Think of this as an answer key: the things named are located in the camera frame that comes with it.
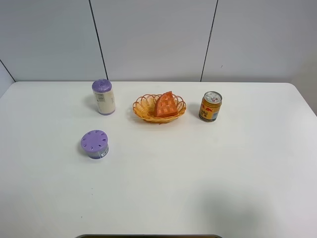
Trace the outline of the orange waffle slice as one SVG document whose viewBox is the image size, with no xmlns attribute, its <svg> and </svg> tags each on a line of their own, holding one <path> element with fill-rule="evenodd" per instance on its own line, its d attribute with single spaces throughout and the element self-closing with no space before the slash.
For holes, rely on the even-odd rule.
<svg viewBox="0 0 317 238">
<path fill-rule="evenodd" d="M 177 106 L 171 91 L 162 94 L 155 104 L 154 116 L 158 118 L 177 115 Z"/>
</svg>

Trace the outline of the short purple air freshener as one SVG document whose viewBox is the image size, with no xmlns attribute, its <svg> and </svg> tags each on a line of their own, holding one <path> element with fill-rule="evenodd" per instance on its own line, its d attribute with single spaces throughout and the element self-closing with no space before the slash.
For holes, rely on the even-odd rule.
<svg viewBox="0 0 317 238">
<path fill-rule="evenodd" d="M 81 138 L 80 145 L 91 159 L 101 159 L 109 152 L 108 136 L 102 130 L 87 132 Z"/>
</svg>

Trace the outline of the gold energy drink can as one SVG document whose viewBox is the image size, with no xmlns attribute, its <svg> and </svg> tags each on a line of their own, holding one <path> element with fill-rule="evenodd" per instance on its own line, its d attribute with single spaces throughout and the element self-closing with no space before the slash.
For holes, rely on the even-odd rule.
<svg viewBox="0 0 317 238">
<path fill-rule="evenodd" d="M 217 119 L 222 105 L 222 96 L 215 91 L 204 94 L 200 106 L 199 117 L 203 121 L 212 122 Z"/>
</svg>

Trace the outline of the orange wicker basket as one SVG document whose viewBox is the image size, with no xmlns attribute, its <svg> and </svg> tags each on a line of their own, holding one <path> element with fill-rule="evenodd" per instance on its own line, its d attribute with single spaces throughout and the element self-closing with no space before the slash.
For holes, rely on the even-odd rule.
<svg viewBox="0 0 317 238">
<path fill-rule="evenodd" d="M 139 97 L 132 105 L 133 112 L 140 119 L 150 123 L 169 123 L 178 119 L 185 114 L 186 103 L 182 97 L 172 94 L 173 100 L 176 104 L 177 114 L 174 116 L 158 118 L 154 116 L 155 105 L 161 94 L 145 94 Z"/>
</svg>

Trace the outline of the tall purple-capped white bottle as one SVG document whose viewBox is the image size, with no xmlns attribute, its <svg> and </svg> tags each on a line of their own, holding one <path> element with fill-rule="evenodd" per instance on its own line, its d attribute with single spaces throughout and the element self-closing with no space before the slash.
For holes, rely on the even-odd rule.
<svg viewBox="0 0 317 238">
<path fill-rule="evenodd" d="M 95 95 L 98 111 L 107 116 L 115 111 L 115 99 L 112 84 L 107 79 L 99 79 L 93 82 L 92 90 Z"/>
</svg>

